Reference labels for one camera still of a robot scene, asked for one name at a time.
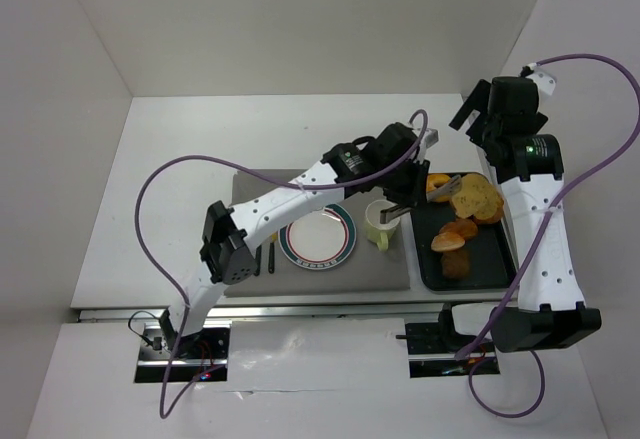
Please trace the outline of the metal serving tongs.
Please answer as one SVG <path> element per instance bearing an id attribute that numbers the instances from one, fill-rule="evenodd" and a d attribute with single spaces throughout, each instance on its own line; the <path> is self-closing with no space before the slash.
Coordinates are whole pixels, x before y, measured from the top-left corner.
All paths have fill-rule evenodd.
<path id="1" fill-rule="evenodd" d="M 433 191 L 427 191 L 425 193 L 424 201 L 426 203 L 435 202 L 437 199 L 444 197 L 450 198 L 457 193 L 462 186 L 462 178 L 460 175 L 454 175 L 446 183 L 437 186 Z M 379 214 L 379 220 L 381 224 L 388 224 L 395 219 L 411 212 L 416 206 L 401 206 L 395 205 L 386 209 L 383 209 Z"/>

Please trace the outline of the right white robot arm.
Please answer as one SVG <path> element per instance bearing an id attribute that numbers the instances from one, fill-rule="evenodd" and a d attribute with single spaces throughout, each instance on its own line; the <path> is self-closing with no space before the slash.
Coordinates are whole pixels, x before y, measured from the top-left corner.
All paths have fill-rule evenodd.
<path id="1" fill-rule="evenodd" d="M 541 131 L 547 118 L 540 101 L 554 87 L 543 73 L 481 79 L 450 123 L 467 129 L 494 169 L 519 264 L 509 287 L 516 305 L 503 299 L 451 307 L 449 329 L 462 354 L 474 340 L 489 340 L 504 353 L 567 349 L 601 328 L 601 313 L 587 306 L 571 260 L 559 197 L 561 149 Z"/>

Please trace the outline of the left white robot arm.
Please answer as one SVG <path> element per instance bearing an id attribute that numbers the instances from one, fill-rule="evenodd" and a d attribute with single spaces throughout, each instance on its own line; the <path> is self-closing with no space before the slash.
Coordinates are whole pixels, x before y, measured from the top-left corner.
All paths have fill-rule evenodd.
<path id="1" fill-rule="evenodd" d="M 434 129 L 392 123 L 376 137 L 335 145 L 307 171 L 256 199 L 210 205 L 199 251 L 203 268 L 185 288 L 187 304 L 169 307 L 159 320 L 169 348 L 178 355 L 191 349 L 224 290 L 254 274 L 257 248 L 294 221 L 374 188 L 390 203 L 376 216 L 384 224 L 425 204 L 425 152 L 437 140 Z"/>

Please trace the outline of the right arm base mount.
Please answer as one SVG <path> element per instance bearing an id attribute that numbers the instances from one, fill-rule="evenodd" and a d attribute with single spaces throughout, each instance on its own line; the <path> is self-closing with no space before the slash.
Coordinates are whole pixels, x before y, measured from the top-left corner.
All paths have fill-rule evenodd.
<path id="1" fill-rule="evenodd" d="M 463 377 L 471 370 L 477 375 L 500 374 L 491 342 L 482 343 L 467 359 L 454 358 L 473 337 L 455 331 L 451 304 L 445 304 L 436 319 L 406 323 L 395 338 L 406 346 L 412 379 Z"/>

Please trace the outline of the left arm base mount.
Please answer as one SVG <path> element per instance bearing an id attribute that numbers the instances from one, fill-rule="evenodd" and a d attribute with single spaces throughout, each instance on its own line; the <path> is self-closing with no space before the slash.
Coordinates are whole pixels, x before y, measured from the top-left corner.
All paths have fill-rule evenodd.
<path id="1" fill-rule="evenodd" d="M 160 384 L 171 347 L 162 335 L 158 316 L 149 311 L 135 311 L 127 321 L 127 328 L 139 339 L 134 382 Z M 176 354 L 168 382 L 186 383 L 192 378 L 205 383 L 226 382 L 230 333 L 229 323 L 206 326 L 194 342 L 182 346 Z"/>

